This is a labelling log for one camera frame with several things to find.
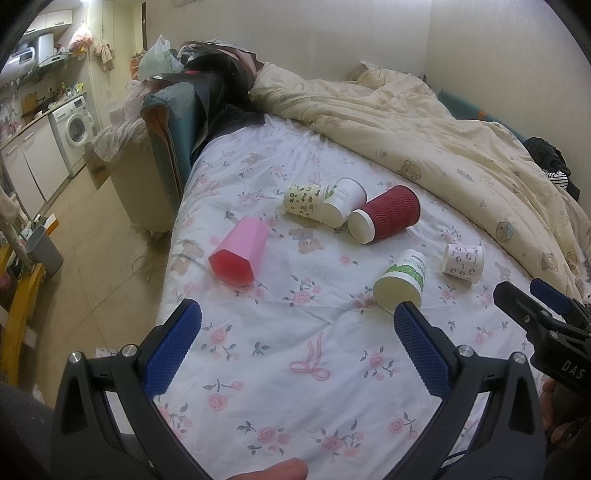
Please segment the kitchen cabinet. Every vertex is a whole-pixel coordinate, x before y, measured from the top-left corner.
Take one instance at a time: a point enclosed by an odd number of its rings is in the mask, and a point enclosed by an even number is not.
[[[39,15],[35,20],[33,20],[33,23],[29,26],[29,28],[27,28],[25,35],[31,35],[39,30],[45,29],[46,22],[47,14]]]
[[[2,158],[8,177],[17,193],[22,207],[30,218],[39,213],[45,205],[45,199],[42,197],[29,170],[27,159],[22,151],[22,139],[14,139],[2,149]]]
[[[72,24],[72,10],[60,10],[46,14],[45,28],[62,27]]]
[[[68,178],[68,169],[46,116],[22,135],[22,150],[45,200],[51,199]]]

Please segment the trash bin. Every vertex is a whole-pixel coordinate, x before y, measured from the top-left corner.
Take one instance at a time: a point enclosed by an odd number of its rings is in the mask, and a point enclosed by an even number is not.
[[[64,263],[64,257],[61,256],[51,238],[45,233],[45,227],[40,225],[31,235],[25,247],[27,253],[35,263],[45,266],[47,275],[52,277]]]

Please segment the paper cup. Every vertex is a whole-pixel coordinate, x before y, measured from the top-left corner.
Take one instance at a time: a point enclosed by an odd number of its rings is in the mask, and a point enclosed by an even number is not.
[[[423,303],[426,276],[425,256],[415,250],[406,250],[375,283],[375,301],[388,313],[394,313],[405,301],[411,301],[419,309]]]
[[[415,225],[421,217],[416,194],[397,185],[349,216],[349,232],[360,244],[383,240]]]
[[[445,249],[442,272],[478,283],[484,271],[484,248],[480,245],[453,245]]]
[[[321,222],[328,190],[328,185],[292,185],[283,197],[285,211]]]
[[[351,215],[368,201],[368,194],[359,182],[353,179],[340,179],[326,196],[322,223],[331,228],[339,228]]]

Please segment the bed sheet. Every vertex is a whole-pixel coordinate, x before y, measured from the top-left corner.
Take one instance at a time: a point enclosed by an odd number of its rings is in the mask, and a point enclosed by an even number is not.
[[[299,457],[310,477],[383,478],[427,425],[431,397],[372,296],[374,282],[404,250],[427,258],[421,311],[456,344],[479,355],[533,353],[523,330],[492,299],[504,280],[528,290],[527,273],[484,231],[421,187],[278,117],[212,141],[187,185],[173,233],[158,317],[197,300],[203,328],[158,408],[214,479]],[[291,183],[348,176],[369,198],[394,185],[419,196],[421,220],[394,238],[357,244],[346,227],[283,212]],[[269,229],[256,282],[224,284],[207,261],[243,216]],[[441,273],[448,243],[483,245],[476,285]],[[541,375],[535,373],[538,387]],[[465,449],[482,395],[456,445]]]

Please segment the black fabric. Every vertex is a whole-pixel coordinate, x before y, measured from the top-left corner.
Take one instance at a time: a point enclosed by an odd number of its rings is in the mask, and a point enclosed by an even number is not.
[[[0,478],[51,478],[52,417],[49,407],[0,382]]]
[[[566,166],[566,161],[560,153],[560,150],[548,143],[543,138],[532,137],[525,141],[524,146],[530,153],[531,158],[542,169],[551,173],[562,171],[567,177],[570,177],[571,171]],[[581,191],[569,178],[569,185],[566,187],[567,193],[576,201],[579,201]]]

